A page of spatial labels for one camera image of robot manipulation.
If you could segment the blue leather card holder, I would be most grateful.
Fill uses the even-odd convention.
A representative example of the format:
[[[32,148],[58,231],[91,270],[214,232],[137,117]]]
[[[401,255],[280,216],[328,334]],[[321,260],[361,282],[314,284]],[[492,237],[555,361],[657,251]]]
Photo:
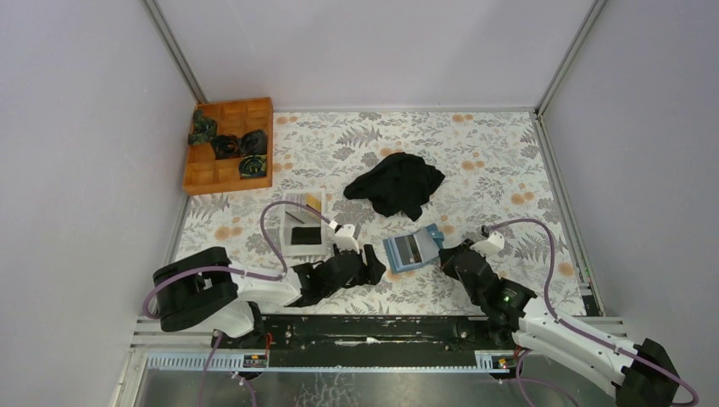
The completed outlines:
[[[422,227],[410,234],[383,240],[387,259],[393,274],[420,269],[439,257],[444,234],[436,224]]]

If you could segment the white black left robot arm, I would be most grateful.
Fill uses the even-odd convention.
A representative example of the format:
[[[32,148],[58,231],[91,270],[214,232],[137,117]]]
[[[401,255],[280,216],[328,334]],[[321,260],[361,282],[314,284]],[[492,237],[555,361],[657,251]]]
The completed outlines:
[[[386,270],[371,245],[358,252],[337,250],[327,260],[284,273],[233,268],[226,250],[212,247],[156,270],[142,311],[159,321],[163,332],[206,326],[253,348],[263,337],[261,304],[314,306],[342,289],[376,285]]]

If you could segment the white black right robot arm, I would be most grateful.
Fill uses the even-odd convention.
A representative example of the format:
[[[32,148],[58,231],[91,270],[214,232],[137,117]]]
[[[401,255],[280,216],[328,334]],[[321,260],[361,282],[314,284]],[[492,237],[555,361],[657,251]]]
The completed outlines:
[[[673,404],[678,373],[661,344],[649,338],[635,343],[550,311],[532,289],[494,273],[472,244],[467,240],[440,250],[440,268],[488,318],[491,345],[538,351],[591,381],[618,406]]]

